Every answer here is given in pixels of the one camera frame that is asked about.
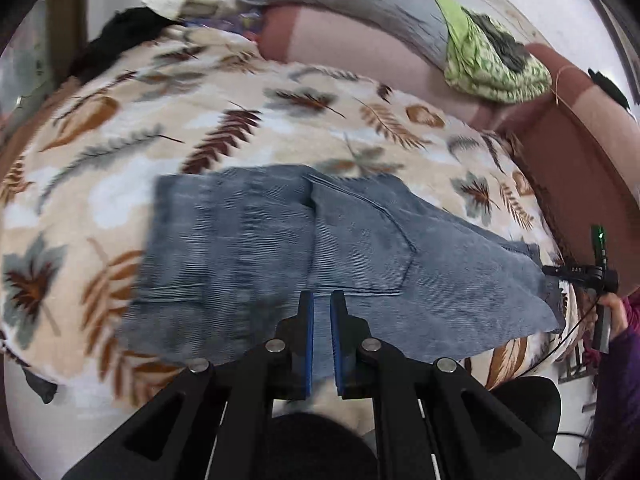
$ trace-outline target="person's arm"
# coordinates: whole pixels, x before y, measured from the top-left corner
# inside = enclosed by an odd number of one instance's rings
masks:
[[[611,309],[611,336],[598,372],[587,480],[599,478],[640,428],[640,335],[629,326],[619,297],[607,294],[599,303]]]

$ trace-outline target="white floor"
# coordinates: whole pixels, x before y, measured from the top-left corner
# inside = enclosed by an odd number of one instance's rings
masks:
[[[593,68],[609,76],[630,100],[623,67],[613,42],[590,0],[510,0],[550,44],[583,70]],[[138,6],[140,0],[90,0],[88,30],[91,38],[100,34],[105,22],[117,10]],[[546,375],[558,380],[558,370]],[[28,389],[14,364],[5,370],[5,382],[12,430],[16,443],[43,480],[58,480],[77,460],[122,423],[122,413],[96,399],[92,406],[79,405],[65,388],[44,406]],[[560,386],[561,431],[583,433],[590,421],[582,406],[592,396],[589,379]],[[555,450],[571,466],[580,461],[579,440],[558,437]]]

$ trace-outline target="hand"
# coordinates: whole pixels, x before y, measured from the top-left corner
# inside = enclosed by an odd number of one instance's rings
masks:
[[[598,300],[598,303],[605,308],[611,309],[611,334],[609,335],[609,341],[613,341],[629,326],[628,319],[626,318],[625,305],[615,294],[605,294]]]

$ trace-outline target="pant leg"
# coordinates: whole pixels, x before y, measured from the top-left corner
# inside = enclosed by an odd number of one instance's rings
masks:
[[[560,426],[562,402],[551,379],[519,377],[501,384],[491,393],[553,447]]]

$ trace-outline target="green patterned fabric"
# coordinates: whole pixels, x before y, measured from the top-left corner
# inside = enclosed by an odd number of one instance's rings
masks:
[[[551,74],[531,56],[521,73],[509,70],[500,60],[482,29],[455,0],[436,0],[449,29],[447,67],[449,86],[501,103],[531,101],[551,88]],[[500,23],[495,27],[509,32]]]

